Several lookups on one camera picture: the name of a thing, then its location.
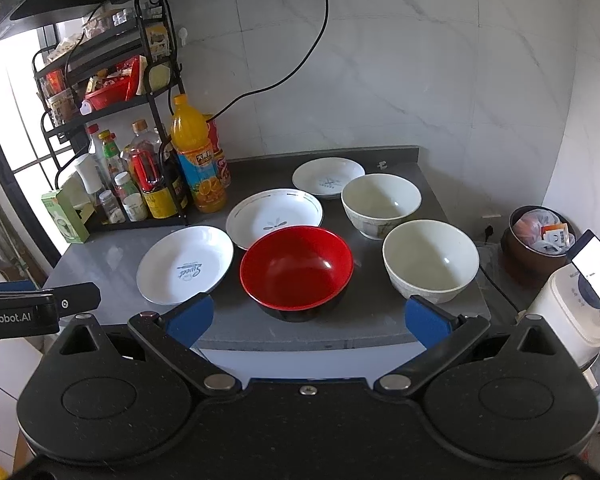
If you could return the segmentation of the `small white cap jar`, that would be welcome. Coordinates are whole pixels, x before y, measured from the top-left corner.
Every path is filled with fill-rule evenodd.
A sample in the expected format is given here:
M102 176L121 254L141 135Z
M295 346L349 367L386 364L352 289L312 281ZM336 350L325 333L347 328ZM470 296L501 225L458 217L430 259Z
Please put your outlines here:
M131 222L140 222L148 219L148 208L143 195L127 171L122 171L114 176L114 183L120 202L126 216Z

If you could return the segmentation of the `small spice jar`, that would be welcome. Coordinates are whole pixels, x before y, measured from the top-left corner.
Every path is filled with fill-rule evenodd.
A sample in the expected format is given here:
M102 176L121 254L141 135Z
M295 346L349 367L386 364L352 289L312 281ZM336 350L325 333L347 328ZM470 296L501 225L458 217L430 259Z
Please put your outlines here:
M125 216L118 204L117 197L110 190L102 191L98 194L99 203L105 211L108 222L118 224L125 222Z

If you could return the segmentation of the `dark soy sauce bottle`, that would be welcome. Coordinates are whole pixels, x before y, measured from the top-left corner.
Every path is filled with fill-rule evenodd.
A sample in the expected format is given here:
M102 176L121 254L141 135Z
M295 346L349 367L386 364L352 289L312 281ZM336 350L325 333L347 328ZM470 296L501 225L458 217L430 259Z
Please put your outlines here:
M149 129L145 119L133 122L132 129L129 167L151 215L155 219L166 219L178 214L168 182L172 184L181 210L185 210L188 201L172 145L164 144L158 129Z

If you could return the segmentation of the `orange juice bottle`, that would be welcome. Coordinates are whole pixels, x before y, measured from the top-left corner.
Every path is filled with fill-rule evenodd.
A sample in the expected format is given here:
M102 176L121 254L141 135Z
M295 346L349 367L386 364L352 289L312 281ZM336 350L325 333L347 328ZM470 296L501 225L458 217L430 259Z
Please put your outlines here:
M185 93L173 98L171 140L196 208L204 214L220 211L226 192L216 170L208 124Z

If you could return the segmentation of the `red plastic basket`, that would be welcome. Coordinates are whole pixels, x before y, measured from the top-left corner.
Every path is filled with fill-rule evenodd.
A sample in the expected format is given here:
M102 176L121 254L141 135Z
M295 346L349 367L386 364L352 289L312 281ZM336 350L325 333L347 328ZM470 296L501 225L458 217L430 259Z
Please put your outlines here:
M109 105L132 100L140 88L140 69L145 58L132 58L103 68L87 81L83 101L91 110L103 110Z

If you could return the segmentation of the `white kitchen appliance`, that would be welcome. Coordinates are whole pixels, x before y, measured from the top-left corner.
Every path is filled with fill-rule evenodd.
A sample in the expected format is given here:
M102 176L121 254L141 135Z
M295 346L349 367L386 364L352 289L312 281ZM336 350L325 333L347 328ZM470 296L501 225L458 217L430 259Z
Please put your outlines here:
M580 273L568 263L550 274L527 314L544 318L581 370L600 354L600 309L584 298Z

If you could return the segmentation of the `white patterned bowl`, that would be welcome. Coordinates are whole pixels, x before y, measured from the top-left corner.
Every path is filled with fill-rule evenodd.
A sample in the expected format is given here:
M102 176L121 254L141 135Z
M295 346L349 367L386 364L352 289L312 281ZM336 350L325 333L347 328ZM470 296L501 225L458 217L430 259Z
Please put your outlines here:
M342 189L341 203L352 226L370 240L383 240L422 203L414 183L395 174L366 174Z

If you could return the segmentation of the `brown pot with packets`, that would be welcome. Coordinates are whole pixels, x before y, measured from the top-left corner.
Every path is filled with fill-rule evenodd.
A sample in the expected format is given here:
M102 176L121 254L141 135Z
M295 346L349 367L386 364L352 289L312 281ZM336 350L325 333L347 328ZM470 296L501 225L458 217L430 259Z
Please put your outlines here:
M521 206L509 216L501 238L504 255L525 271L546 278L567 263L576 231L556 211Z

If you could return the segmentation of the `red snack can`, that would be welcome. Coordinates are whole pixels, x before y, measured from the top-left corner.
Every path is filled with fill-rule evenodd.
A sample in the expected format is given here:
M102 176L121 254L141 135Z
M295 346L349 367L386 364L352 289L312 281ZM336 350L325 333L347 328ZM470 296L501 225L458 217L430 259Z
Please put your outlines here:
M224 188L228 188L230 182L232 182L232 180L230 180L230 170L228 169L228 162L220 145L218 129L216 128L215 121L212 120L211 117L211 114L204 114L204 119L208 126L208 138L212 145L214 164L222 185Z

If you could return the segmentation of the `white plate flower print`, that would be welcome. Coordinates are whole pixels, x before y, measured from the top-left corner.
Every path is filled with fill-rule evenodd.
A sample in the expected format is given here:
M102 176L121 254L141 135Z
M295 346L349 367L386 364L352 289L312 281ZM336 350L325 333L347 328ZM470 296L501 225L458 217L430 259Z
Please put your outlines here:
M248 250L261 237L288 226L320 226L324 212L310 193L274 188L253 194L228 214L225 231L233 243Z

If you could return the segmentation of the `red black bowl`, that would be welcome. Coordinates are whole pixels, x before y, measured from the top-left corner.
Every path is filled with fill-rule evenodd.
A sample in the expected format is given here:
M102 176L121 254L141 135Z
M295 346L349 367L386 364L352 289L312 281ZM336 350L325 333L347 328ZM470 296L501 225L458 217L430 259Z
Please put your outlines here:
M308 322L340 303L354 273L347 242L317 226L290 226L254 242L239 268L242 288L267 315Z

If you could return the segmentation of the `white plate Sweet print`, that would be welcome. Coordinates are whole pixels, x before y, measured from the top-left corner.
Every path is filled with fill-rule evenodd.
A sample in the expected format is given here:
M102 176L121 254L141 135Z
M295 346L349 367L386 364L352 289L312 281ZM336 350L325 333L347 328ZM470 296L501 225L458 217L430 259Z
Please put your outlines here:
M163 237L140 260L136 284L152 304L171 307L208 294L234 257L230 237L214 226L190 226Z

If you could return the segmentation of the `white squeeze bottle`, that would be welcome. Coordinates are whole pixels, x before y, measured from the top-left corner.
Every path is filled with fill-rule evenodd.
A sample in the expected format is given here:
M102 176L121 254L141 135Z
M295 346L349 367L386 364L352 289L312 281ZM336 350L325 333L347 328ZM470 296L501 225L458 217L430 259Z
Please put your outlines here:
M76 172L88 195L95 195L104 188L104 182L100 178L96 160L92 154L84 154L76 159Z

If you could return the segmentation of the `green label sauce bottle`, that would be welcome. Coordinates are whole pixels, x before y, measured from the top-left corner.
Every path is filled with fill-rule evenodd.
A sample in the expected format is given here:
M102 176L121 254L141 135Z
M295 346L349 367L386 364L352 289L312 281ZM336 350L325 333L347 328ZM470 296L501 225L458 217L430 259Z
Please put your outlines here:
M102 130L98 134L100 142L102 142L102 154L104 155L104 164L109 174L111 182L118 174L122 174L126 170L124 160L121 157L120 150L114 140L114 134L109 130Z

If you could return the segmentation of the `smartphone with lit screen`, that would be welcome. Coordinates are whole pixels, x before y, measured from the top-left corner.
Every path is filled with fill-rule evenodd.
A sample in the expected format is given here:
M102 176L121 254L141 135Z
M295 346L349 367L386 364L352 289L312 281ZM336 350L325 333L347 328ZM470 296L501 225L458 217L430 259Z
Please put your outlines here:
M567 258L580 274L581 295L600 309L600 238L586 230L569 248Z

